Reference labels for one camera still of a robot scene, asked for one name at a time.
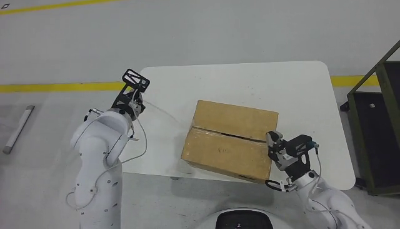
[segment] gray floor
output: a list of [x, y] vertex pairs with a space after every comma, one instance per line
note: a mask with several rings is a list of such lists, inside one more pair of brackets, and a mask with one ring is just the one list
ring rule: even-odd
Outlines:
[[[348, 91], [335, 89], [338, 104]], [[93, 102], [106, 105], [111, 95], [0, 94], [2, 104], [17, 104], [17, 108], [0, 106], [0, 116], [10, 120], [18, 120], [26, 103], [37, 105], [13, 152], [0, 153], [0, 228], [78, 228], [76, 212], [64, 202], [81, 164], [68, 142], [82, 122], [82, 108], [92, 107]], [[347, 116], [341, 116], [357, 174]], [[4, 128], [0, 132], [1, 140], [8, 132]], [[295, 193], [277, 193], [262, 185], [124, 174], [123, 188], [122, 228], [193, 228], [206, 215], [235, 206], [262, 208], [279, 214], [294, 228], [310, 228]], [[346, 193], [373, 228], [398, 228], [398, 198], [367, 196], [356, 188]]]

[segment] box lid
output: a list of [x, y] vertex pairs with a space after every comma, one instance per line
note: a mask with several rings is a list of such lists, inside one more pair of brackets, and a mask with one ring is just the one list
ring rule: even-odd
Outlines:
[[276, 129], [278, 113], [256, 108], [199, 100], [192, 126], [222, 134], [265, 141]]

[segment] black cable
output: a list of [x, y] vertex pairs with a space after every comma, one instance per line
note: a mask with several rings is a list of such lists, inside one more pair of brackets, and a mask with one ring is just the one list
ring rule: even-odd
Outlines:
[[276, 187], [276, 186], [270, 185], [270, 183], [273, 183], [273, 184], [276, 184], [276, 185], [280, 186], [280, 184], [279, 184], [278, 181], [275, 181], [275, 180], [266, 180], [266, 181], [265, 181], [265, 185], [268, 186], [268, 187], [269, 187], [270, 189], [272, 189], [272, 190], [275, 190], [275, 191], [282, 191], [282, 189], [281, 189], [280, 187]]

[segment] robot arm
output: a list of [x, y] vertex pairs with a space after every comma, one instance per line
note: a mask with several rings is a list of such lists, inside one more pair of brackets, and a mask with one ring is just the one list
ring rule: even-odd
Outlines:
[[128, 141], [134, 140], [133, 121], [145, 109], [141, 93], [150, 83], [130, 69], [122, 79], [126, 85], [111, 109], [105, 112], [89, 110], [84, 123], [72, 136], [71, 146], [79, 151], [82, 167], [76, 178], [75, 189], [68, 196], [75, 194], [76, 206], [73, 208], [78, 211], [82, 229], [121, 227], [123, 179], [118, 157]]
[[289, 176], [288, 185], [280, 183], [277, 187], [276, 181], [267, 180], [267, 186], [285, 192], [296, 190], [304, 205], [304, 213], [315, 228], [371, 229], [358, 215], [346, 194], [329, 186], [310, 169], [308, 151], [315, 149], [318, 156], [319, 147], [310, 136], [300, 135], [286, 141], [282, 134], [270, 131], [267, 133], [267, 143], [269, 157], [279, 170]]

